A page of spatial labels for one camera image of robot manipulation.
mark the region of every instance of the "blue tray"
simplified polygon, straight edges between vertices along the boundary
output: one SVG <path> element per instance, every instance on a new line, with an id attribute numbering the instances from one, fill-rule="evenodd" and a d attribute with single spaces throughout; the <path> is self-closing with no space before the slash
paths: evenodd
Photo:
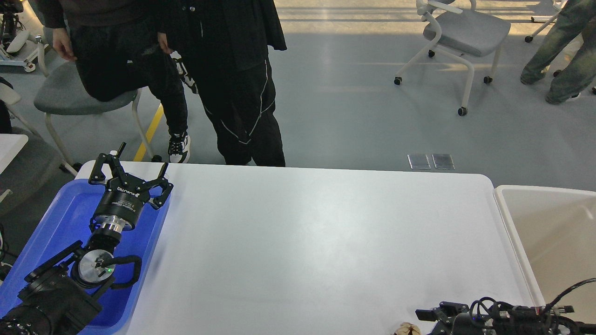
<path id="1" fill-rule="evenodd" d="M 73 242 L 81 240 L 83 245 L 87 243 L 91 236 L 89 219 L 104 191 L 104 187 L 89 185 L 86 179 L 77 179 L 62 187 L 6 281 L 0 286 L 0 317 L 21 303 L 17 294 L 26 286 L 24 278 L 27 274 Z M 127 289 L 108 290 L 101 296 L 99 303 L 103 310 L 79 334 L 109 335 L 126 324 L 139 297 L 168 206 L 169 200 L 159 210 L 146 204 L 136 228 L 122 233 L 122 242 L 116 247 L 115 256 L 137 255 L 142 258 L 139 281 Z M 116 282 L 127 282 L 132 276 L 132 270 L 132 265 L 116 266 Z"/>

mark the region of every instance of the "white bin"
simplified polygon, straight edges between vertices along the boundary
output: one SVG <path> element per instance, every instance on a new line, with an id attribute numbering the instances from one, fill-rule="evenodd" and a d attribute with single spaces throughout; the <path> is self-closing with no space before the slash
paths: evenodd
<path id="1" fill-rule="evenodd" d="M 519 236 L 510 233 L 516 252 L 527 255 L 518 256 L 520 264 L 536 277 L 546 302 L 596 277 L 596 192 L 502 185 L 495 198 L 505 225 Z M 559 305 L 573 305 L 575 313 L 566 316 L 575 321 L 596 323 L 596 283 L 575 289 Z"/>

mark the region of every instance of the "white table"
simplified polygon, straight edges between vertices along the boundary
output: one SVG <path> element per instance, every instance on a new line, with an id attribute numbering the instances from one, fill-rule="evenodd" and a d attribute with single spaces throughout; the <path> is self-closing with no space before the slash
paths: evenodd
<path id="1" fill-rule="evenodd" d="M 6 169 L 29 138 L 20 134 L 0 134 L 0 173 Z"/>
<path id="2" fill-rule="evenodd" d="M 123 166 L 144 179 L 161 167 Z M 385 335 L 404 321 L 427 333 L 414 311 L 443 300 L 544 304 L 485 176 L 173 164 L 167 177 L 172 202 L 121 333 Z"/>

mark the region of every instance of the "black pants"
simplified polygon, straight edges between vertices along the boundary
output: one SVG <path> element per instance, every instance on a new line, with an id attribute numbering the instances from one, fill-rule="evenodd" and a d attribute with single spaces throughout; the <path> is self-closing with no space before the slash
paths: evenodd
<path id="1" fill-rule="evenodd" d="M 226 72 L 193 54 L 182 54 L 182 61 L 197 84 L 226 164 L 253 159 L 259 166 L 285 166 L 269 60 L 240 72 Z"/>
<path id="2" fill-rule="evenodd" d="M 80 79 L 90 96 L 110 101 L 149 86 L 162 102 L 170 134 L 187 130 L 182 82 L 173 60 L 159 48 L 150 17 L 116 26 L 71 28 L 70 38 Z"/>
<path id="3" fill-rule="evenodd" d="M 0 83 L 13 88 L 13 86 L 2 77 L 0 77 Z M 6 107 L 6 104 L 0 100 L 0 134 L 10 134 L 12 129 L 13 127 L 10 123 L 10 114 L 8 114 L 8 108 Z"/>

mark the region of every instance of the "green jeans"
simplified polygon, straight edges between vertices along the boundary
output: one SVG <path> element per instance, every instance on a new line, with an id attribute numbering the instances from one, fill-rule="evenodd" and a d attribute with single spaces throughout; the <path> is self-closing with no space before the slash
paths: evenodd
<path id="1" fill-rule="evenodd" d="M 533 84 L 544 78 L 552 60 L 578 34 L 584 42 L 571 63 L 551 82 L 546 101 L 560 104 L 583 91 L 596 77 L 596 1 L 569 0 L 542 45 L 521 72 L 521 82 Z"/>

